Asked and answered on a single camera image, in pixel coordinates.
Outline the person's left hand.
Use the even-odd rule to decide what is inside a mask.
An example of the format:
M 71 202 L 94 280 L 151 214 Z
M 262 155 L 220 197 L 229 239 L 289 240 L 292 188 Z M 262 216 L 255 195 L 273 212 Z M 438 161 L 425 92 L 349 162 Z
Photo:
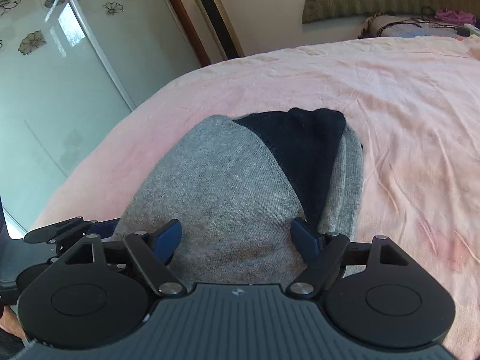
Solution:
M 5 332 L 17 336 L 20 339 L 25 339 L 24 330 L 16 314 L 9 306 L 4 306 L 1 312 L 0 327 Z

